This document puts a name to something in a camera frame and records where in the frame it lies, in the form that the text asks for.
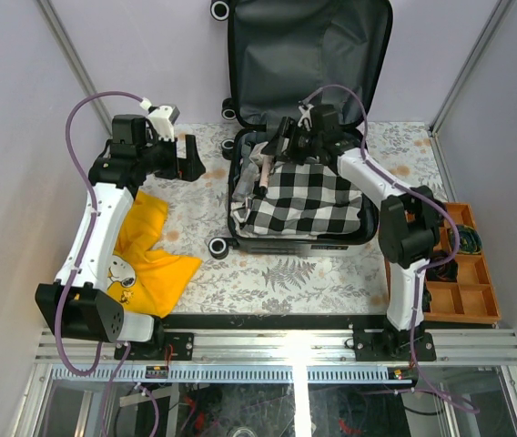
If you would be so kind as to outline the pink cosmetic tube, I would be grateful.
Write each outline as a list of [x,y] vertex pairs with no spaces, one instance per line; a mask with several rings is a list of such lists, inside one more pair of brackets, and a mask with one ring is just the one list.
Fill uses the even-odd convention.
[[273,156],[265,156],[263,158],[260,178],[258,182],[258,193],[260,194],[260,196],[265,196],[268,192],[269,177],[273,165],[273,160]]

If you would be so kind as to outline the black white checkered cloth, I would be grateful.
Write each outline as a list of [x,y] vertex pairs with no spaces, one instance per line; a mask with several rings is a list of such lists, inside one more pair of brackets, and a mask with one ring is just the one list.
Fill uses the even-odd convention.
[[344,235],[360,229],[363,196],[329,168],[285,163],[242,201],[232,201],[230,217],[236,232],[249,238],[315,238]]

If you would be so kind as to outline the black suitcase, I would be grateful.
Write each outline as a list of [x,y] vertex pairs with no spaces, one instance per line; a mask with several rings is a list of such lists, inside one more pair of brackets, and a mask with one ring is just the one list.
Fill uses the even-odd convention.
[[298,118],[301,98],[316,97],[339,111],[349,138],[359,141],[362,112],[370,109],[393,23],[388,1],[227,1],[231,96],[224,117],[242,126],[222,144],[235,191],[249,154],[276,134],[283,117]]

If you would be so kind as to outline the zebra pattern fleece blanket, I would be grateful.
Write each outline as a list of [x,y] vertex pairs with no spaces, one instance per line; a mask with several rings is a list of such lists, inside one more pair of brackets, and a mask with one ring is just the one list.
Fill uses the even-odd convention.
[[263,168],[265,157],[264,149],[269,144],[269,141],[262,141],[251,145],[246,143],[241,152],[242,158],[240,162],[240,175],[249,173],[253,177],[253,181],[257,181],[260,172]]

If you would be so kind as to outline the small clear glass bottle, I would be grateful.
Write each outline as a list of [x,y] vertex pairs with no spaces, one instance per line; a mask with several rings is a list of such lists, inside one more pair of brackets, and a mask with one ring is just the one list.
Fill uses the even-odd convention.
[[232,194],[232,199],[237,202],[243,201],[253,192],[257,173],[250,168],[246,168],[240,176]]

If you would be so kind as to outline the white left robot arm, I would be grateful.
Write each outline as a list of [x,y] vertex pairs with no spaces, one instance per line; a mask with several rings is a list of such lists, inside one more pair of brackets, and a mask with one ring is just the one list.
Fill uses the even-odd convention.
[[87,201],[73,245],[53,282],[38,285],[35,302],[52,333],[61,338],[113,343],[131,341],[145,358],[160,357],[166,336],[154,316],[122,307],[106,293],[121,225],[147,176],[193,182],[206,171],[196,139],[187,135],[177,154],[178,110],[152,107],[147,115],[117,115],[108,153],[88,171]]

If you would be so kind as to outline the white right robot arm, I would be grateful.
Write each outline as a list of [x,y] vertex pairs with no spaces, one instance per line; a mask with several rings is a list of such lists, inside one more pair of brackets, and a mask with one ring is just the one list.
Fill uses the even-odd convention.
[[402,359],[424,335],[425,271],[440,241],[442,207],[425,186],[414,188],[383,168],[363,142],[342,129],[332,105],[303,106],[299,119],[283,117],[267,151],[304,163],[313,158],[355,185],[379,211],[380,251],[390,265],[390,302],[380,350]]

